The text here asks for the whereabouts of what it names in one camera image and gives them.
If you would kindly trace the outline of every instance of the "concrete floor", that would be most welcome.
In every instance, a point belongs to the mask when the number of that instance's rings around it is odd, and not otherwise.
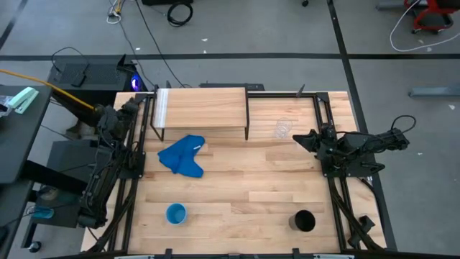
[[[0,33],[6,28],[20,0],[3,0]],[[142,6],[147,23],[164,54],[211,53],[331,53],[338,54],[328,5],[310,0],[195,0],[190,24],[172,28],[165,18]],[[388,35],[402,11],[378,12],[376,0],[335,0],[345,47],[352,54],[396,54]],[[50,61],[5,61],[8,55],[33,55],[37,59],[73,46],[85,55],[131,54],[118,25],[106,23],[107,0],[28,1],[14,29],[0,49],[0,68],[46,80]],[[167,6],[156,9],[166,11]],[[136,4],[126,1],[123,25],[137,54],[157,54]],[[454,16],[460,24],[460,17]],[[394,35],[398,47],[444,40],[458,32],[458,25],[439,36],[412,35],[412,18],[406,17]],[[459,41],[422,49],[417,54],[460,53]],[[63,55],[75,55],[65,52]],[[171,76],[161,60],[140,61],[147,76],[165,85]],[[350,60],[367,127],[372,133],[389,129],[400,114],[412,114],[417,127],[407,133],[410,147],[387,152],[377,161],[387,168],[380,173],[390,220],[399,251],[460,255],[460,163],[457,158],[458,99],[411,99],[413,86],[458,83],[459,60]],[[348,91],[341,59],[200,59],[170,60],[183,83],[263,83],[267,90]],[[22,79],[0,75],[0,84],[30,85]],[[59,117],[59,120],[48,119]],[[64,132],[76,118],[61,107],[50,105],[43,124]],[[40,128],[30,159],[45,164],[51,143],[62,137]],[[17,241],[27,226],[22,220]],[[36,239],[44,243],[37,254],[19,249],[15,242],[10,258],[46,258],[79,252],[83,230],[40,226]]]

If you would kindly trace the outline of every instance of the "blue towel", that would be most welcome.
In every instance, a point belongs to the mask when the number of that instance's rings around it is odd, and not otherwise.
[[[188,135],[158,153],[160,162],[173,173],[200,178],[203,169],[193,158],[204,145],[204,137]]]

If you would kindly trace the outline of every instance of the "wooden plank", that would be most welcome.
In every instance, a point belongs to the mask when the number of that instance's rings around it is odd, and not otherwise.
[[[244,88],[160,89],[155,125],[164,128],[246,127]]]
[[[116,106],[131,95],[118,94]],[[331,92],[329,96],[336,128],[356,130],[347,92]],[[131,254],[163,254],[166,248],[175,254],[291,253],[293,247],[302,253],[339,251],[321,165],[292,140],[294,134],[316,129],[313,102],[249,99],[249,112],[248,141],[239,128],[167,129],[164,142],[147,129],[147,160],[134,209]],[[278,139],[276,123],[283,117],[291,119],[293,128],[286,138]],[[204,169],[202,178],[171,173],[158,161],[159,151],[187,134],[206,139],[195,156],[195,162]],[[357,179],[347,181],[355,216],[369,216],[376,224],[369,234],[385,246],[372,192]],[[165,219],[166,208],[173,202],[183,203],[188,210],[188,220],[179,226]],[[288,227],[289,218],[301,209],[311,211],[316,218],[312,232]],[[346,223],[344,231],[349,237]],[[85,243],[94,240],[86,235]]]

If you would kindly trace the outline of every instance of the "black table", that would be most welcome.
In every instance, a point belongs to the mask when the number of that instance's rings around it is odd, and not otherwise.
[[[25,86],[0,86],[0,95],[14,96]],[[50,100],[51,89],[34,86],[38,96],[23,114],[12,111],[0,118],[0,226],[20,217],[29,200],[33,181],[19,179]],[[6,258],[20,220],[7,225],[8,236],[0,246],[0,258]]]

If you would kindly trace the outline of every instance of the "black metal frame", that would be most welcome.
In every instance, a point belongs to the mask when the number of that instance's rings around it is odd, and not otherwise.
[[[249,100],[248,100],[249,94],[248,94],[247,86],[244,86],[244,95],[246,96],[246,127],[244,127],[244,139],[248,140],[249,139]],[[155,102],[157,100],[157,88],[155,88],[155,91],[152,94],[152,100],[153,100],[153,104],[152,104],[152,111],[151,111],[151,114],[150,114],[150,123],[149,124],[150,124],[150,127],[152,128],[152,130],[157,135],[158,139],[161,142],[163,142],[163,140],[165,140],[165,128],[161,129],[161,135],[160,135],[160,133],[158,133],[157,129],[153,126],[153,116],[155,114]]]
[[[156,92],[154,92],[153,94],[146,95],[146,99],[144,103],[144,115],[142,117],[141,134],[139,137],[139,149],[138,149],[139,153],[144,152],[143,147],[144,147],[145,130],[147,126],[147,118],[148,118],[148,112],[149,112],[148,108],[152,100],[153,100],[153,104],[155,105],[155,98],[156,98]],[[332,117],[332,111],[331,111],[331,105],[329,104],[328,93],[247,92],[247,99],[248,98],[312,98],[313,105],[315,108],[316,121],[318,124],[318,128],[321,127],[321,125],[323,124],[323,120],[321,116],[321,109],[320,109],[320,102],[324,104],[324,107],[326,110],[326,116],[328,120],[327,123],[334,126],[334,119]],[[134,123],[133,129],[130,131],[128,144],[133,143],[132,140],[134,136],[134,129],[135,129],[135,123]],[[353,255],[356,258],[388,258],[388,259],[390,258],[407,258],[407,259],[408,258],[432,258],[433,256],[436,256],[437,258],[456,258],[450,255],[400,253],[400,252],[395,252],[395,251],[383,250],[380,246],[375,244],[374,241],[372,241],[372,238],[369,235],[367,235],[367,233],[362,229],[361,224],[354,217],[353,210],[351,207],[351,199],[349,195],[349,190],[348,190],[348,186],[346,183],[346,178],[345,177],[339,178],[343,199],[340,196],[339,191],[337,190],[335,178],[327,177],[327,181],[328,181],[329,192],[330,192],[331,200],[332,200],[333,215],[334,215],[334,221],[336,224],[336,231],[337,231],[337,237],[339,241],[340,253],[342,255]],[[80,255],[59,257],[59,258],[62,258],[62,259],[63,258],[66,258],[66,259],[114,258],[115,256],[127,255],[127,251],[129,247],[129,236],[130,236],[131,227],[132,227],[132,216],[134,213],[134,201],[135,201],[136,192],[137,192],[137,184],[138,184],[138,179],[133,179],[131,189],[129,190],[129,194],[127,198],[124,200],[124,202],[122,203],[126,181],[120,180],[118,196],[116,199],[114,219],[112,220],[111,224],[108,226],[107,230],[104,232],[102,237],[99,238],[96,244],[90,250],[88,250],[87,253],[80,254]],[[116,235],[117,235],[116,233],[117,225],[121,221],[121,218],[124,216],[124,213],[126,213],[126,222],[125,222],[123,243],[121,245],[121,250],[114,250],[115,242],[116,242]],[[340,213],[343,213],[344,216],[348,219],[351,233],[352,234],[354,232],[357,233],[358,236],[361,238],[362,242],[366,245],[368,250],[360,250],[359,247],[354,247],[354,249],[347,248],[345,234],[344,234],[344,227],[341,221]],[[102,248],[108,241],[109,241],[108,251],[101,252]],[[171,249],[166,249],[164,255],[150,255],[150,256],[151,258],[155,257],[156,259],[171,259],[171,258],[180,258],[180,259],[186,259],[186,258],[190,258],[190,259],[196,259],[196,258],[208,258],[208,259],[216,259],[216,258],[221,258],[221,259],[224,259],[224,258],[225,259],[227,258],[228,259],[232,259],[232,258],[238,258],[238,259],[243,259],[243,258],[248,258],[248,259],[249,258],[251,259],[252,258],[261,258],[261,259],[265,259],[265,258],[277,258],[277,259],[328,258],[328,255],[325,255],[325,254],[301,254],[298,248],[293,248],[293,253],[291,254],[260,254],[260,255],[254,255],[254,254],[248,254],[248,255],[245,255],[245,254],[173,255],[173,251]]]

